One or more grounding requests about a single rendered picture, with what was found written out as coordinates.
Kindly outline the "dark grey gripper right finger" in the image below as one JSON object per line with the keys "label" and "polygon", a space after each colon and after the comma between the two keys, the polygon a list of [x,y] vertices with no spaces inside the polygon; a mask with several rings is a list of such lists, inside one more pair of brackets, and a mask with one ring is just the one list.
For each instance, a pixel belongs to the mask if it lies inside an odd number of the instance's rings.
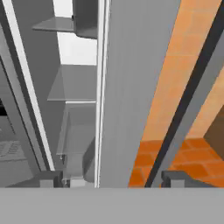
{"label": "dark grey gripper right finger", "polygon": [[213,187],[211,184],[191,178],[184,171],[162,171],[162,187],[168,188],[205,188]]}

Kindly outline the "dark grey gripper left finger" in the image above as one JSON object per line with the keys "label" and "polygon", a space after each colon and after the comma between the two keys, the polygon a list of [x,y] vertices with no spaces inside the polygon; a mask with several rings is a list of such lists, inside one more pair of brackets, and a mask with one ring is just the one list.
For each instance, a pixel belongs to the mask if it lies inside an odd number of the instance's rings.
{"label": "dark grey gripper left finger", "polygon": [[16,188],[61,188],[63,171],[42,171],[33,178],[10,185]]}

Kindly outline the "grey fridge drawer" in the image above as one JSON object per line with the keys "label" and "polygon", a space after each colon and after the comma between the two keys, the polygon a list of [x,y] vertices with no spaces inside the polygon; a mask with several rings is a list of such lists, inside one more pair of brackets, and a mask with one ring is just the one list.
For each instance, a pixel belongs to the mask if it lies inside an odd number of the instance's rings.
{"label": "grey fridge drawer", "polygon": [[95,137],[95,105],[65,106],[57,155],[84,153]]}

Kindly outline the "grey fridge shelf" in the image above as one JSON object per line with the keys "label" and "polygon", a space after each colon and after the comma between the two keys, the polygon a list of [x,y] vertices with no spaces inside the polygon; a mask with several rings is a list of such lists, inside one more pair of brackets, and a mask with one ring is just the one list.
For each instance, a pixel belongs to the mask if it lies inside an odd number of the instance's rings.
{"label": "grey fridge shelf", "polygon": [[77,28],[70,17],[51,17],[45,21],[35,24],[32,27],[35,31],[46,32],[69,32],[84,39],[97,39],[98,31],[96,26],[88,28]]}
{"label": "grey fridge shelf", "polygon": [[96,100],[96,66],[61,65],[48,101],[93,102]]}

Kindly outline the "grey fridge door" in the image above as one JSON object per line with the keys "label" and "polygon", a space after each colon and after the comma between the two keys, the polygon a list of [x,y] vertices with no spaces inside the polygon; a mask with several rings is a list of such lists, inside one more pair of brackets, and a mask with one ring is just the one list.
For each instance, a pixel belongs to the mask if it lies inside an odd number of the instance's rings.
{"label": "grey fridge door", "polygon": [[106,0],[96,185],[125,188],[181,0]]}

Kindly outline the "brown wooden cabinet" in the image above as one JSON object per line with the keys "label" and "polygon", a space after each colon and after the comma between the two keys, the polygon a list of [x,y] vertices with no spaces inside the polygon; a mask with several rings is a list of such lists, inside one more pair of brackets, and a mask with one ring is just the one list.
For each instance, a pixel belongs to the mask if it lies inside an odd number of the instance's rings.
{"label": "brown wooden cabinet", "polygon": [[206,134],[205,140],[214,151],[224,159],[224,112],[221,111],[213,120]]}

